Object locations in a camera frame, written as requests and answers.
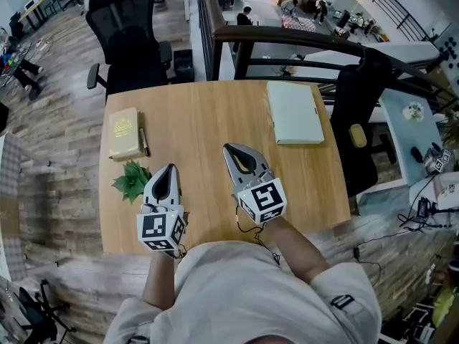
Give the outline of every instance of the pen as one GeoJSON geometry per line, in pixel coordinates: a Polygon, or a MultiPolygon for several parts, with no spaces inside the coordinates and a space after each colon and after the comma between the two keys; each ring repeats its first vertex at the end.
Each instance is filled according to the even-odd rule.
{"type": "Polygon", "coordinates": [[[143,131],[143,128],[139,128],[138,131],[141,134],[141,139],[142,139],[142,144],[143,144],[143,151],[145,152],[145,155],[147,157],[149,157],[150,156],[150,150],[148,149],[148,143],[146,142],[146,137],[145,137],[145,133],[143,131]]]}

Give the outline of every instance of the gray t-shirt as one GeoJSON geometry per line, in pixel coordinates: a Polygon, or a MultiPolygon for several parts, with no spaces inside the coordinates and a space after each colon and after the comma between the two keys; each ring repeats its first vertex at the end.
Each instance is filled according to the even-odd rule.
{"type": "Polygon", "coordinates": [[[127,299],[104,343],[134,335],[151,343],[246,343],[277,335],[293,343],[377,343],[381,310],[360,265],[338,264],[310,285],[282,270],[255,244],[215,242],[193,248],[175,276],[167,310],[127,299]]]}

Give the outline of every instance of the floor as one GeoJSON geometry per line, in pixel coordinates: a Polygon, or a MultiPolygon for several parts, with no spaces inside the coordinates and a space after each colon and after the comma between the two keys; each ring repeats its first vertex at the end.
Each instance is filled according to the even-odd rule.
{"type": "MultiPolygon", "coordinates": [[[[174,49],[189,46],[182,6],[182,0],[167,0],[153,15],[156,37],[171,41],[174,49]]],[[[21,231],[28,258],[44,263],[67,258],[67,262],[21,285],[37,288],[46,278],[55,302],[71,304],[61,317],[77,332],[66,341],[101,343],[122,301],[140,295],[149,261],[148,257],[110,256],[102,250],[98,164],[105,96],[100,87],[86,88],[89,67],[104,62],[100,45],[77,8],[52,17],[29,39],[36,42],[40,38],[51,43],[48,52],[34,58],[45,68],[43,93],[30,102],[20,88],[9,85],[0,91],[0,99],[10,108],[11,132],[32,151],[71,165],[62,170],[26,163],[19,188],[21,231]]],[[[103,64],[102,76],[106,71],[103,64]]],[[[356,244],[400,231],[397,212],[353,216],[351,221],[309,238],[331,264],[350,262],[356,244]]],[[[384,317],[423,295],[427,268],[434,261],[447,262],[452,240],[453,231],[442,229],[407,233],[361,247],[362,261],[382,267],[380,272],[375,264],[362,265],[374,284],[384,317]]],[[[11,314],[13,305],[6,288],[13,292],[17,285],[0,279],[0,303],[11,314]]],[[[14,322],[4,320],[3,324],[24,338],[14,322]]]]}

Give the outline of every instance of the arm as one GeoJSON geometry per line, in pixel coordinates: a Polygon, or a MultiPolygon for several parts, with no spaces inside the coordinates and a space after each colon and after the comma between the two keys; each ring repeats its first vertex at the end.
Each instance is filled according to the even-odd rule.
{"type": "Polygon", "coordinates": [[[174,295],[174,259],[154,252],[141,299],[165,311],[174,305],[174,295]]]}
{"type": "Polygon", "coordinates": [[[298,279],[309,284],[329,268],[317,248],[283,217],[269,221],[265,228],[298,279]]]}

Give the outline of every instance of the wooden tabletop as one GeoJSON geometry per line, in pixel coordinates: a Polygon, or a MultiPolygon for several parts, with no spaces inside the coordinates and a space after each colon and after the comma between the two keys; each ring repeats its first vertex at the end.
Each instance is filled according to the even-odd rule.
{"type": "MultiPolygon", "coordinates": [[[[181,204],[190,213],[184,235],[187,249],[205,242],[251,241],[235,222],[233,184],[224,159],[225,143],[260,151],[288,200],[286,218],[303,233],[350,219],[338,149],[321,95],[312,84],[325,141],[320,145],[277,145],[270,118],[266,81],[200,82],[118,93],[108,98],[100,147],[100,226],[105,252],[148,254],[137,240],[133,205],[111,185],[123,175],[123,162],[108,158],[109,115],[135,106],[141,112],[151,157],[138,160],[157,172],[168,163],[180,173],[181,204]]],[[[241,227],[253,226],[240,211],[241,227]]]]}
{"type": "Polygon", "coordinates": [[[44,0],[39,0],[34,5],[32,5],[25,13],[21,15],[18,22],[26,19],[30,13],[32,13],[38,6],[40,6],[43,3],[43,1],[44,0]]]}

